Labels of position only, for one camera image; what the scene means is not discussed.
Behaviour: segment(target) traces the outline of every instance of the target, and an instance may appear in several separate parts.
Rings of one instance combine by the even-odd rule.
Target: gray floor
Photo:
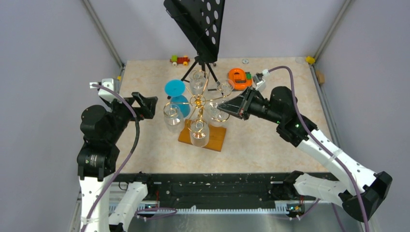
[[[338,209],[347,232],[361,232],[360,224]],[[318,205],[301,221],[275,219],[272,215],[173,215],[131,222],[129,232],[340,232],[329,204]]]

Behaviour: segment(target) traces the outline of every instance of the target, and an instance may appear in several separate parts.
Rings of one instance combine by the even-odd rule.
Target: orange toy
[[[247,87],[252,86],[251,75],[239,68],[230,70],[228,73],[228,79],[234,83],[234,89],[236,90],[244,90]]]

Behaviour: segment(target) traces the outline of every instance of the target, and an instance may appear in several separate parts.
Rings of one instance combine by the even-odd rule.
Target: marble tabletop
[[[300,112],[310,118],[330,138],[329,129],[313,78],[307,63],[298,63],[295,58],[220,58],[213,70],[218,79],[226,78],[232,68],[246,72],[261,73],[276,66],[289,66],[293,72],[295,92]],[[172,79],[180,79],[189,66],[174,67],[169,60],[130,60],[127,62],[120,95],[130,97],[132,92],[140,92],[144,97],[157,96],[158,103],[154,119],[140,121],[138,146],[122,173],[275,173],[299,170],[303,172],[327,171],[315,159],[285,142],[276,133],[276,124],[251,116],[243,121],[230,118],[224,125],[227,129],[221,152],[178,142],[179,134],[166,128],[163,107],[169,101],[164,92],[165,84]],[[209,80],[209,88],[215,88]],[[290,88],[286,70],[274,71],[266,78],[266,88],[262,95],[269,98],[276,86]],[[132,122],[117,142],[120,155],[117,168],[128,155],[135,137]]]

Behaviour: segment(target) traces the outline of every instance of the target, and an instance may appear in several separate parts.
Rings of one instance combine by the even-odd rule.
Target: wall
[[[195,49],[163,2],[91,0],[123,60],[194,57]],[[313,56],[343,2],[227,0],[219,57]]]
[[[115,77],[80,0],[0,3],[1,231],[68,231],[90,81]]]
[[[382,231],[407,231],[410,2],[355,1],[319,60],[343,148],[393,183]]]

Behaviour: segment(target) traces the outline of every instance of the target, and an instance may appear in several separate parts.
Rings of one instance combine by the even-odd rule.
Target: upside-down glass
[[[192,145],[204,147],[209,143],[209,126],[206,120],[203,118],[192,120],[190,129]]]
[[[204,92],[205,84],[206,84],[205,72],[201,70],[191,72],[190,89],[193,95],[202,94]]]
[[[234,89],[233,81],[229,79],[217,81],[217,90],[219,90],[225,96],[231,94],[233,89]]]
[[[218,102],[211,101],[205,104],[204,109],[209,123],[214,127],[220,127],[229,118],[229,114],[219,110]]]
[[[165,105],[164,121],[168,130],[172,133],[180,133],[185,127],[184,116],[176,104]]]

